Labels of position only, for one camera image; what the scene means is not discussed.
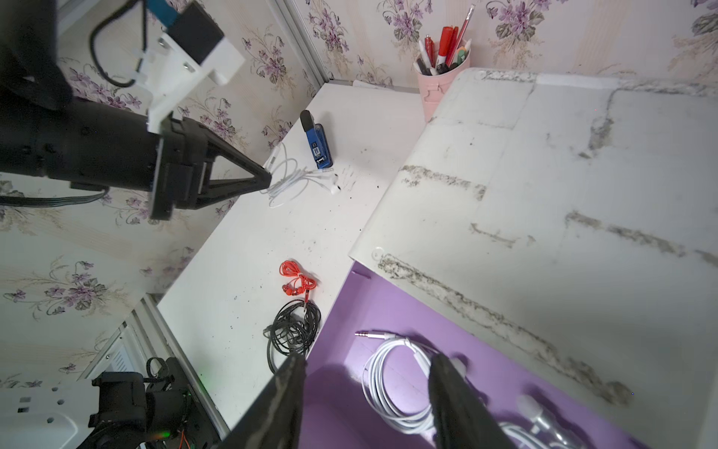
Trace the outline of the white drawer cabinet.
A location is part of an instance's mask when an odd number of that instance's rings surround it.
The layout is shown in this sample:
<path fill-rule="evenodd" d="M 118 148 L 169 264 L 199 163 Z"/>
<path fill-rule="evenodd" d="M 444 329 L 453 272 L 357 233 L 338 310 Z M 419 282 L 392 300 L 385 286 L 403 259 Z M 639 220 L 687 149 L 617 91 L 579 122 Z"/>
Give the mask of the white drawer cabinet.
<path fill-rule="evenodd" d="M 471 68 L 353 259 L 654 448 L 717 445 L 717 89 Z"/>

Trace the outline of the pink pen cup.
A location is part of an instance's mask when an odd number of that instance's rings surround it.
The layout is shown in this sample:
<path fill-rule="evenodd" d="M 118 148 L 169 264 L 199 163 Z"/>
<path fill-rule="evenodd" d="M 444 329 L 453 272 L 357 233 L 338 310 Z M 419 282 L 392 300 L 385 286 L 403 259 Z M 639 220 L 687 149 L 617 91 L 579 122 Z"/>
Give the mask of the pink pen cup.
<path fill-rule="evenodd" d="M 453 70 L 441 75 L 427 76 L 417 73 L 418 89 L 424 110 L 424 121 L 428 123 L 434 115 L 439 103 L 447 94 L 457 76 L 471 67 L 471 54 Z"/>

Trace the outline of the blue stapler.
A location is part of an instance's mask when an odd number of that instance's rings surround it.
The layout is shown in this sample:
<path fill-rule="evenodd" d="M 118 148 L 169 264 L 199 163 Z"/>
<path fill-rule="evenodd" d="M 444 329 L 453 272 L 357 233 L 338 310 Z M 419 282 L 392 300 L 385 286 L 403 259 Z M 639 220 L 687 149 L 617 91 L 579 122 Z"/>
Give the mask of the blue stapler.
<path fill-rule="evenodd" d="M 300 114 L 300 121 L 308 139 L 310 152 L 312 153 L 312 157 L 317 168 L 332 168 L 334 163 L 323 126 L 314 121 L 314 118 L 309 110 L 302 110 Z"/>

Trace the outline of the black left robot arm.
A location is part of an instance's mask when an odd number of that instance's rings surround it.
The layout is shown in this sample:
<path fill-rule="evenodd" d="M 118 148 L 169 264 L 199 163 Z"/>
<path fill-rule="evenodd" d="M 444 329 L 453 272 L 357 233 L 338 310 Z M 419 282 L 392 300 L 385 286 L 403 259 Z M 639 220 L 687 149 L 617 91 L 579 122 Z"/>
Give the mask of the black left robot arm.
<path fill-rule="evenodd" d="M 208 125 L 173 112 L 203 80 L 227 84 L 243 65 L 202 5 L 175 10 L 140 1 L 164 24 L 159 49 L 143 48 L 129 84 L 151 94 L 145 114 L 76 97 L 56 63 L 52 1 L 1 5 L 1 170 L 67 181 L 66 198 L 3 196 L 13 208 L 87 204 L 112 188 L 146 192 L 149 217 L 198 210 L 269 187 L 270 174 Z"/>

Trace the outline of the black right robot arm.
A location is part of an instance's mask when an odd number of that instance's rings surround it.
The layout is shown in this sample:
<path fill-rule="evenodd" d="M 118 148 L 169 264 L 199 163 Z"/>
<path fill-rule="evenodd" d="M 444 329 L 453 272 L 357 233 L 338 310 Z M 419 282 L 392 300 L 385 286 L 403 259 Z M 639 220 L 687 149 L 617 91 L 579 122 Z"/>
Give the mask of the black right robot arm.
<path fill-rule="evenodd" d="M 219 447 L 296 448 L 306 366 L 305 357 L 290 355 Z M 185 429 L 192 401 L 188 394 L 178 389 L 148 392 L 146 381 L 136 372 L 104 372 L 92 381 L 99 390 L 98 410 L 89 418 L 92 432 L 83 448 L 136 448 Z M 428 392 L 437 447 L 514 446 L 446 355 L 431 361 Z"/>

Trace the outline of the red wired earphones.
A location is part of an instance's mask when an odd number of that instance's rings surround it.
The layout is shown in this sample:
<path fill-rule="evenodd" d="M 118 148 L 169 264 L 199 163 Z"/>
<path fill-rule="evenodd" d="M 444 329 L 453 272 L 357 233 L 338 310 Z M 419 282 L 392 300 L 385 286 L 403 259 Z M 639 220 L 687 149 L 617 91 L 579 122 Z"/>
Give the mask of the red wired earphones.
<path fill-rule="evenodd" d="M 310 300 L 310 292 L 318 283 L 300 267 L 295 260 L 285 260 L 279 267 L 280 276 L 287 278 L 288 282 L 282 286 L 282 291 L 289 297 L 303 297 Z"/>

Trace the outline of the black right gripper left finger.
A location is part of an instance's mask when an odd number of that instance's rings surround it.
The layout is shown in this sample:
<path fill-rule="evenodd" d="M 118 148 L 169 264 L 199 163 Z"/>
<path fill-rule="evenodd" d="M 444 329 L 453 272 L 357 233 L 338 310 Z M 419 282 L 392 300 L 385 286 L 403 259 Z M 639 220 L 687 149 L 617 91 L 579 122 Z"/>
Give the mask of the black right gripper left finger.
<path fill-rule="evenodd" d="M 306 365 L 302 355 L 287 357 L 218 448 L 297 448 Z"/>

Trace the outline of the red pens in cup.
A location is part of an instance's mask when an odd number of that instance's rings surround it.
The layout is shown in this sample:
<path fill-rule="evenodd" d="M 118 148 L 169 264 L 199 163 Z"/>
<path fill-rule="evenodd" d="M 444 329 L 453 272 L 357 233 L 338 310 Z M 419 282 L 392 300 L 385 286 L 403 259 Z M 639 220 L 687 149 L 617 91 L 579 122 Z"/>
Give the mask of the red pens in cup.
<path fill-rule="evenodd" d="M 444 27 L 439 48 L 434 49 L 433 40 L 426 37 L 419 40 L 419 54 L 413 62 L 414 70 L 423 76 L 439 76 L 449 73 L 462 65 L 469 56 L 470 45 L 465 41 L 475 5 L 469 7 L 465 20 L 460 26 Z"/>

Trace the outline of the black wired earphones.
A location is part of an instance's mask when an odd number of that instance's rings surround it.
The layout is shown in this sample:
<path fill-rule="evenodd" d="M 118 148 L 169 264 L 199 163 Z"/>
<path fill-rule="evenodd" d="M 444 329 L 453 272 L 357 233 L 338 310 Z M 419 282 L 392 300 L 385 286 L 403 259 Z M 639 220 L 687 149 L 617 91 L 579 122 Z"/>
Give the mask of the black wired earphones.
<path fill-rule="evenodd" d="M 267 365 L 275 373 L 277 353 L 283 357 L 307 357 L 320 331 L 322 313 L 312 300 L 292 299 L 280 308 L 273 321 L 264 329 L 267 339 Z"/>

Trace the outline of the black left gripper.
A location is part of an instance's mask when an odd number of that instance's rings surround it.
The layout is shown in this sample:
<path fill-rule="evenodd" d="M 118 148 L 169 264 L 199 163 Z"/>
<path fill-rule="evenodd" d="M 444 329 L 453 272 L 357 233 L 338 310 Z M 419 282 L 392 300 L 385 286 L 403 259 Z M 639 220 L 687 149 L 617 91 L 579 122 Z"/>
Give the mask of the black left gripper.
<path fill-rule="evenodd" d="M 199 210 L 267 189 L 271 175 L 244 153 L 192 119 L 168 117 L 160 127 L 149 211 L 151 220 L 166 221 L 175 209 Z M 220 157 L 250 177 L 213 180 Z"/>

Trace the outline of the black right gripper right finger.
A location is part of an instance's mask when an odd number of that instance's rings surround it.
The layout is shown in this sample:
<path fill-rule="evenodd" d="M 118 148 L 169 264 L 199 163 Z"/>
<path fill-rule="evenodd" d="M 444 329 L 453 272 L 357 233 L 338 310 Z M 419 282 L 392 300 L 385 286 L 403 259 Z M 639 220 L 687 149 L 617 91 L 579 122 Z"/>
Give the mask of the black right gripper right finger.
<path fill-rule="evenodd" d="M 428 393 L 437 448 L 514 448 L 446 355 L 432 358 Z"/>

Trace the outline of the white wired earphones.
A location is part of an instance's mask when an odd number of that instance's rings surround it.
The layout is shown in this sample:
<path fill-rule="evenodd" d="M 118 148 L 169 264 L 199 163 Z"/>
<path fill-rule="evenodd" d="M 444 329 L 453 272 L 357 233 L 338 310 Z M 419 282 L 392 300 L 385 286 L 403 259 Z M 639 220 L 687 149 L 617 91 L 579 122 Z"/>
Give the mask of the white wired earphones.
<path fill-rule="evenodd" d="M 517 407 L 521 416 L 530 423 L 530 429 L 510 422 L 501 422 L 499 428 L 517 441 L 520 448 L 587 448 L 583 440 L 564 428 L 555 415 L 531 396 L 519 396 Z"/>
<path fill-rule="evenodd" d="M 393 430 L 428 436 L 434 417 L 426 382 L 439 350 L 388 331 L 359 330 L 355 336 L 379 342 L 361 374 L 369 407 Z"/>
<path fill-rule="evenodd" d="M 271 152 L 263 168 L 271 175 L 269 187 L 260 193 L 267 197 L 269 207 L 277 209 L 298 198 L 311 184 L 318 185 L 331 195 L 340 192 L 338 175 L 332 168 L 309 169 L 290 157 L 283 142 Z"/>

